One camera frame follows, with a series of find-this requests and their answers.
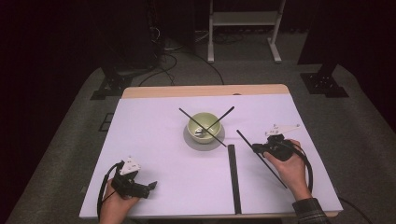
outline wooden edge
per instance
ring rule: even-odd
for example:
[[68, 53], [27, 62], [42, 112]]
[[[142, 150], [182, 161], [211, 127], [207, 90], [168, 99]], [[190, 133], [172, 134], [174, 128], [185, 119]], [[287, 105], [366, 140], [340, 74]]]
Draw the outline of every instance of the wooden edge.
[[129, 87], [125, 89], [122, 99], [183, 97], [183, 96], [216, 96], [216, 95], [259, 95], [289, 94], [283, 84], [268, 85], [223, 85], [223, 86], [169, 86], [169, 87]]
[[[336, 217], [339, 212], [325, 212], [327, 217]], [[143, 218], [143, 219], [156, 219], [156, 218], [172, 218], [172, 219], [204, 219], [204, 218], [213, 218], [213, 219], [218, 219], [218, 218], [232, 218], [232, 219], [238, 219], [238, 218], [285, 218], [285, 217], [296, 217], [295, 213], [266, 213], [266, 214], [238, 214], [238, 215], [200, 215], [200, 216], [157, 216], [157, 217], [134, 217], [134, 218]]]

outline black ruler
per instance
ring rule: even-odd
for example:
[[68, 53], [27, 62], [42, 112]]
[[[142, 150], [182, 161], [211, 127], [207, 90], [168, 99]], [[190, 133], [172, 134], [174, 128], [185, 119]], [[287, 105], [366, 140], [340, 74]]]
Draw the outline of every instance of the black ruler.
[[242, 214], [241, 198], [239, 194], [238, 172], [236, 169], [235, 146], [228, 145], [228, 158], [230, 160], [231, 181], [233, 184], [233, 207], [236, 214]]

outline finger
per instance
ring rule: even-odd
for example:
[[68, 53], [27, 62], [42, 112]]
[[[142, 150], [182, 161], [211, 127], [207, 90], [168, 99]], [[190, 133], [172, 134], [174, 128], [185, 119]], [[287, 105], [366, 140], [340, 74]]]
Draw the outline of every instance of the finger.
[[269, 152], [264, 152], [264, 153], [262, 153], [262, 155], [265, 157], [265, 159], [267, 159], [272, 164], [275, 164], [278, 162], [278, 159], [275, 158], [273, 155], [271, 155], [271, 153], [269, 153]]
[[291, 141], [291, 142], [294, 144], [294, 148], [296, 148], [297, 150], [299, 150], [299, 151], [302, 150], [302, 149], [301, 149], [301, 144], [300, 144], [299, 141], [296, 141], [296, 140], [294, 140], [294, 139], [286, 139], [286, 140]]

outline hand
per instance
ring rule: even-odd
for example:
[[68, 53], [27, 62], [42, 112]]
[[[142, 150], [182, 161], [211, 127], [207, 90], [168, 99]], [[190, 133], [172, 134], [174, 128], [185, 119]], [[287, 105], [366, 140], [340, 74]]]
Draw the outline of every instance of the hand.
[[[289, 140], [297, 146], [300, 145], [298, 141]], [[306, 185], [304, 161], [297, 154], [293, 153], [287, 161], [280, 161], [268, 152], [264, 152], [263, 156], [275, 166], [280, 178], [291, 190], [296, 201], [312, 198], [311, 192]]]
[[113, 187], [111, 187], [110, 179], [107, 181], [106, 193], [104, 199], [106, 199], [102, 204], [102, 209], [100, 212], [100, 223], [102, 224], [119, 224], [121, 223], [129, 209], [132, 208], [140, 198], [133, 197], [131, 199], [122, 199], [121, 196], [115, 192]]

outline table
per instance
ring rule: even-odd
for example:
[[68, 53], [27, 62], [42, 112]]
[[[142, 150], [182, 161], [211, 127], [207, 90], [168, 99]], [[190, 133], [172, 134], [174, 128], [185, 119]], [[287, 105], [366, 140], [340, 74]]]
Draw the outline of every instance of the table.
[[[199, 145], [186, 130], [188, 118], [211, 112], [221, 116], [219, 138], [235, 145], [242, 213], [233, 207], [227, 148], [218, 142]], [[103, 176], [116, 162], [132, 156], [141, 166], [135, 181], [157, 188], [128, 214], [134, 218], [229, 218], [295, 216], [293, 196], [236, 133], [264, 143], [264, 132], [277, 124], [300, 124], [285, 133], [298, 139], [314, 170], [313, 195], [328, 216], [342, 211], [332, 182], [284, 85], [229, 85], [128, 88], [122, 95], [92, 175], [79, 216], [96, 217]]]

